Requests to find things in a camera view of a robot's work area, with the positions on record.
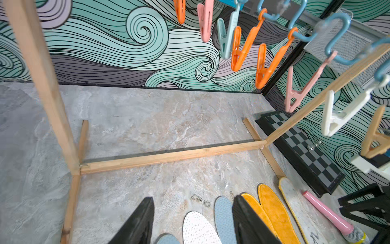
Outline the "orange insole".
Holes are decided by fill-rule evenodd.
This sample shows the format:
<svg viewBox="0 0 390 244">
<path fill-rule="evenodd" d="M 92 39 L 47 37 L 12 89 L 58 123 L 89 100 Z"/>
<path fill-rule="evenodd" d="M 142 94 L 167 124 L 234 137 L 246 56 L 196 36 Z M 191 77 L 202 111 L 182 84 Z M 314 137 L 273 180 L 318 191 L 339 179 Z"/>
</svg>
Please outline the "orange insole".
<svg viewBox="0 0 390 244">
<path fill-rule="evenodd" d="M 277 237 L 276 231 L 265 213 L 263 207 L 260 203 L 250 194 L 241 193 L 241 196 L 247 201 L 247 203 L 251 206 L 251 208 L 255 211 L 255 213 L 260 217 L 260 219 L 266 224 L 266 226 L 270 229 L 270 231 Z"/>
<path fill-rule="evenodd" d="M 265 184 L 259 184 L 258 197 L 281 243 L 300 244 L 287 210 L 274 191 Z"/>
</svg>

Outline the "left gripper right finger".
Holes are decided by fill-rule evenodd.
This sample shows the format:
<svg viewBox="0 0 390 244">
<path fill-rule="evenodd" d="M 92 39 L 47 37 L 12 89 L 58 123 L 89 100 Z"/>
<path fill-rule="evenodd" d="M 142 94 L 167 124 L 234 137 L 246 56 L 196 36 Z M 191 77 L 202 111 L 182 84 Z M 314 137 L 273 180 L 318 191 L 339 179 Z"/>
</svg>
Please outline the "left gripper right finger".
<svg viewBox="0 0 390 244">
<path fill-rule="evenodd" d="M 280 244 L 243 196 L 234 198 L 232 212 L 238 244 Z"/>
</svg>

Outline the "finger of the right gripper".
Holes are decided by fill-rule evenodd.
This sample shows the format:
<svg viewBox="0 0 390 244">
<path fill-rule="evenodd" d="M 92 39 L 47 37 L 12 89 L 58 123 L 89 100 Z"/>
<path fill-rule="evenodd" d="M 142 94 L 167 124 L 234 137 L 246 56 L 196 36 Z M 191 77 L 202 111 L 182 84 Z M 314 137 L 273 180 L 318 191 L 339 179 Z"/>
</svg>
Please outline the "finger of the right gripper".
<svg viewBox="0 0 390 244">
<path fill-rule="evenodd" d="M 390 230 L 390 208 L 385 206 L 369 206 L 369 205 L 349 205 L 340 208 L 340 212 L 344 217 L 359 222 L 363 225 L 371 227 L 375 230 L 387 231 Z M 367 218 L 353 214 L 353 212 L 363 212 L 365 214 L 385 219 L 387 224 L 377 223 Z"/>
<path fill-rule="evenodd" d="M 348 206 L 351 205 L 349 203 L 352 200 L 360 199 L 360 200 L 369 200 L 375 197 L 379 197 L 382 195 L 385 195 L 385 193 L 390 192 L 390 185 L 388 186 L 380 186 L 376 183 L 370 184 L 369 186 L 366 186 L 360 190 L 357 190 L 351 194 L 348 194 L 346 196 L 343 196 L 338 199 L 338 202 L 341 206 Z"/>
</svg>

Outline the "blue clip hanger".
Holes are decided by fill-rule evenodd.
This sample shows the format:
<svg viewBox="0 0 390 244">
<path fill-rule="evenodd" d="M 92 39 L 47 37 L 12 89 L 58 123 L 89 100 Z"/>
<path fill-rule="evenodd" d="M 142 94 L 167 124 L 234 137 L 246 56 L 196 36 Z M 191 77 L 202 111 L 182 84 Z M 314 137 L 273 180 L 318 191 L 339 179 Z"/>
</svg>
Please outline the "blue clip hanger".
<svg viewBox="0 0 390 244">
<path fill-rule="evenodd" d="M 294 25 L 295 21 L 299 18 L 299 16 L 303 13 L 305 6 L 306 6 L 306 3 L 307 3 L 306 1 L 303 1 L 299 11 L 296 12 L 296 14 L 293 16 L 291 23 L 288 26 L 289 31 L 292 30 L 292 28 L 294 28 L 293 25 Z M 263 4 L 263 1 L 260 1 L 258 4 L 259 13 L 262 10 L 262 8 L 261 8 L 262 4 Z M 277 12 L 277 14 L 273 14 L 273 15 L 266 13 L 265 19 L 274 21 L 278 17 L 280 17 L 281 13 L 282 13 L 282 10 L 279 10 Z M 300 34 L 299 32 L 294 32 L 293 36 L 295 37 L 295 39 L 300 39 L 303 42 L 310 42 L 318 35 L 318 33 L 323 32 L 324 28 L 326 28 L 334 19 L 342 20 L 343 26 L 342 26 L 341 30 L 336 34 L 336 36 L 334 36 L 334 38 L 331 41 L 329 41 L 327 46 L 325 47 L 325 55 L 328 58 L 331 55 L 332 46 L 338 41 L 338 39 L 340 39 L 344 35 L 344 33 L 347 31 L 347 29 L 350 26 L 350 19 L 349 19 L 349 16 L 347 14 L 335 13 L 335 14 L 329 16 L 327 19 L 318 22 L 314 28 L 313 35 L 310 37 L 304 36 L 304 35 Z M 371 52 L 373 52 L 377 46 L 385 44 L 385 43 L 389 43 L 389 42 L 390 42 L 389 38 L 382 38 L 382 39 L 370 44 L 366 49 L 364 49 L 353 60 L 350 60 L 350 61 L 347 61 L 347 60 L 345 60 L 341 57 L 338 57 L 338 56 L 336 56 L 333 60 L 335 60 L 341 64 L 344 64 L 344 65 L 353 65 L 356 62 L 360 61 L 361 59 L 364 59 Z"/>
</svg>

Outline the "grey blue insole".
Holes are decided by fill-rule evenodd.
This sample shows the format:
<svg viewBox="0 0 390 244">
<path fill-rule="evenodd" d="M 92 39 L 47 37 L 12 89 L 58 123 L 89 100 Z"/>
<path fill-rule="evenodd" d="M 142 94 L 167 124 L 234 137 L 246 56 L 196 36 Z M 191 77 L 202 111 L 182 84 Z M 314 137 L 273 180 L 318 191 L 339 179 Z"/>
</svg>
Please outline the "grey blue insole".
<svg viewBox="0 0 390 244">
<path fill-rule="evenodd" d="M 180 242 L 174 235 L 164 233 L 158 238 L 156 244 L 180 244 Z"/>
<path fill-rule="evenodd" d="M 224 196 L 216 198 L 214 220 L 222 244 L 237 244 L 232 207 L 233 204 L 228 198 Z"/>
</svg>

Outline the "white insole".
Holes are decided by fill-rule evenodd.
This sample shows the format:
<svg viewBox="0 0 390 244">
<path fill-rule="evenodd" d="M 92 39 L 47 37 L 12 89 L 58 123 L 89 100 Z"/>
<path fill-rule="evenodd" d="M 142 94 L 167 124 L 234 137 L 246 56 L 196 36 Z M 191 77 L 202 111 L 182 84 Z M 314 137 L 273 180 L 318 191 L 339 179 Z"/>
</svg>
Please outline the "white insole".
<svg viewBox="0 0 390 244">
<path fill-rule="evenodd" d="M 185 216 L 182 234 L 184 244 L 221 244 L 213 226 L 197 211 L 190 211 Z"/>
</svg>

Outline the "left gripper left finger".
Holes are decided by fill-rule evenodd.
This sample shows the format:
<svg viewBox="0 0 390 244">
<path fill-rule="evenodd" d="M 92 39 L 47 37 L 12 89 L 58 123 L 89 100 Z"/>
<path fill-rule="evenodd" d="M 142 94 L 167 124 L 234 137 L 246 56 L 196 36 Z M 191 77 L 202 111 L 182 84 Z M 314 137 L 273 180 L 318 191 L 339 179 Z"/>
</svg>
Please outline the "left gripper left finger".
<svg viewBox="0 0 390 244">
<path fill-rule="evenodd" d="M 153 220 L 153 198 L 145 197 L 109 244 L 150 244 Z"/>
</svg>

